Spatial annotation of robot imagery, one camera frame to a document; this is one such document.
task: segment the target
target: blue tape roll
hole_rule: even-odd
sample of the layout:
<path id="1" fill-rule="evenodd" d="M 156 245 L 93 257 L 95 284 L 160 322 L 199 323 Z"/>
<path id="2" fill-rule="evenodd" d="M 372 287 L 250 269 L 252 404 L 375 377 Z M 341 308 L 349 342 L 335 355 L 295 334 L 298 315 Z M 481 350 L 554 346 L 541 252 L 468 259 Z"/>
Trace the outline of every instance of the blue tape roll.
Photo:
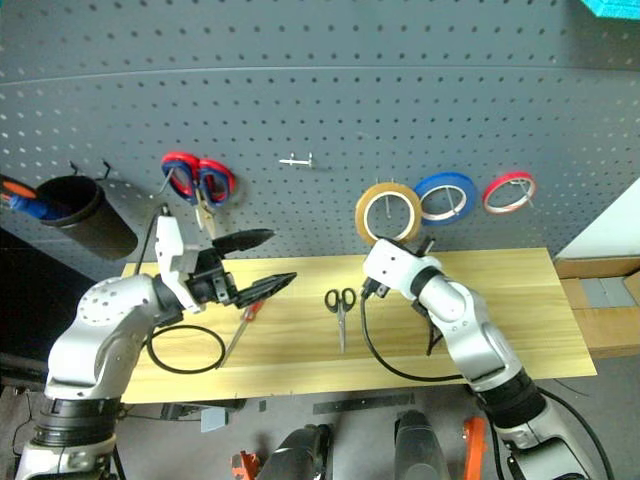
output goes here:
<path id="1" fill-rule="evenodd" d="M 463 197 L 465 200 L 464 205 L 462 206 L 462 208 L 460 208 L 457 215 L 455 215 L 453 212 L 451 212 L 450 216 L 446 216 L 446 213 L 445 214 L 429 214 L 423 211 L 422 212 L 423 225 L 448 225 L 450 223 L 456 222 L 461 218 L 465 217 L 473 209 L 473 206 L 476 202 L 476 187 L 469 177 L 458 172 L 436 173 L 435 175 L 432 175 L 430 177 L 427 177 L 421 180 L 415 186 L 413 191 L 418 194 L 418 197 L 420 197 L 420 202 L 422 203 L 422 201 L 424 200 L 424 197 L 429 192 L 435 189 L 442 188 L 445 185 L 464 192 L 464 197 Z M 433 219 L 433 218 L 426 218 L 425 215 L 431 215 L 436 217 L 442 216 L 446 218 Z"/>

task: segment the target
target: gray floor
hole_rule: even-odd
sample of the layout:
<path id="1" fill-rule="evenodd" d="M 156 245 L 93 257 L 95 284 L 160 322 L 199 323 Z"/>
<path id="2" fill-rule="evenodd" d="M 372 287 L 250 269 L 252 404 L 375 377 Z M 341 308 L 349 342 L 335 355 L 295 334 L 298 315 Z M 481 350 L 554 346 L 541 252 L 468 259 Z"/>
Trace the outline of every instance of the gray floor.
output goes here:
<path id="1" fill-rule="evenodd" d="M 617 479 L 640 480 L 640 356 L 600 360 L 596 366 L 597 377 L 562 380 L 581 394 L 552 380 L 538 383 L 570 401 L 587 418 L 609 454 Z M 313 414 L 314 404 L 321 402 L 394 394 L 413 394 L 414 403 L 341 414 Z M 117 434 L 129 479 L 230 479 L 232 454 L 246 450 L 268 455 L 288 433 L 308 423 L 328 423 L 334 427 L 332 478 L 391 479 L 394 421 L 409 408 L 428 415 L 447 457 L 451 478 L 460 479 L 465 457 L 462 424 L 466 418 L 479 414 L 461 386 L 273 397 L 266 399 L 264 412 L 259 411 L 260 400 L 249 400 L 243 410 L 230 416 L 229 425 L 204 434 L 200 433 L 199 422 L 125 419 L 118 425 Z M 159 406 L 140 405 L 134 412 L 157 415 Z M 26 405 L 22 403 L 11 423 L 20 423 L 26 415 Z M 597 462 L 588 438 L 577 422 L 568 418 Z M 3 427 L 3 432 L 12 435 L 13 428 L 7 427 Z M 28 434 L 29 428 L 24 428 L 19 440 Z M 3 442 L 3 454 L 6 452 L 7 445 Z M 485 456 L 483 478 L 495 478 L 491 449 Z"/>

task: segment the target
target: tape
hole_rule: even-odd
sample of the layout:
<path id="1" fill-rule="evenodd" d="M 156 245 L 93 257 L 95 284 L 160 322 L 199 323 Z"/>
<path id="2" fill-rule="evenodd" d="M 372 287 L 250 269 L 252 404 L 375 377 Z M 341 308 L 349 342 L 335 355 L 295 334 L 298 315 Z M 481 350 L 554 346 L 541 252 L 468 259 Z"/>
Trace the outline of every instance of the tape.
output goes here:
<path id="1" fill-rule="evenodd" d="M 506 185 L 507 183 L 512 183 L 515 185 L 519 184 L 520 188 L 522 189 L 522 197 L 508 205 L 503 205 L 500 207 L 491 205 L 489 203 L 491 195 L 493 195 L 496 190 L 498 190 L 503 185 Z M 531 203 L 531 198 L 535 195 L 536 190 L 536 182 L 530 173 L 523 171 L 510 172 L 506 175 L 498 177 L 496 180 L 489 184 L 487 189 L 482 194 L 482 204 L 484 205 L 484 209 L 487 212 L 493 213 L 495 215 L 515 212 L 516 210 L 522 208 L 525 203 Z"/>
<path id="2" fill-rule="evenodd" d="M 468 215 L 476 202 L 476 187 L 469 177 L 458 172 L 442 172 L 421 180 L 413 189 L 420 198 L 423 225 L 448 225 Z M 422 208 L 429 195 L 445 190 L 452 208 L 444 213 L 430 213 Z M 453 205 L 451 190 L 460 194 L 457 205 Z"/>
<path id="3" fill-rule="evenodd" d="M 379 240 L 369 227 L 369 210 L 371 206 L 379 198 L 383 198 L 387 195 L 392 195 L 403 200 L 409 207 L 409 222 L 402 232 L 394 240 L 398 242 L 409 242 L 413 240 L 420 231 L 420 199 L 406 185 L 399 183 L 386 182 L 379 183 L 370 187 L 358 200 L 356 204 L 356 230 L 358 235 L 367 242 L 369 245 L 373 245 Z"/>

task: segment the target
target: pegboard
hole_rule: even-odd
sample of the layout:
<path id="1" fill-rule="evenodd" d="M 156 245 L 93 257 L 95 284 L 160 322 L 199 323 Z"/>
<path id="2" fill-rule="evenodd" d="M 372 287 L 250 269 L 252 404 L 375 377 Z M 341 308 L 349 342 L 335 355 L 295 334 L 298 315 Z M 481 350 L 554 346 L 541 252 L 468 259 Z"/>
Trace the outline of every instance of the pegboard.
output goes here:
<path id="1" fill-rule="evenodd" d="M 2 37 L 2 171 L 35 186 L 106 160 L 108 198 L 139 236 L 164 200 L 206 245 L 170 189 L 148 197 L 168 150 L 236 173 L 219 232 L 278 233 L 247 257 L 365 253 L 353 209 L 376 180 L 455 170 L 481 194 L 514 169 L 536 178 L 533 207 L 478 202 L 423 232 L 439 250 L 557 253 L 640 175 L 640 23 L 577 1 L 13 0 Z M 316 168 L 278 163 L 292 151 Z M 372 219 L 384 233 L 406 216 L 389 207 Z M 0 225 L 94 279 L 121 269 L 25 215 Z"/>

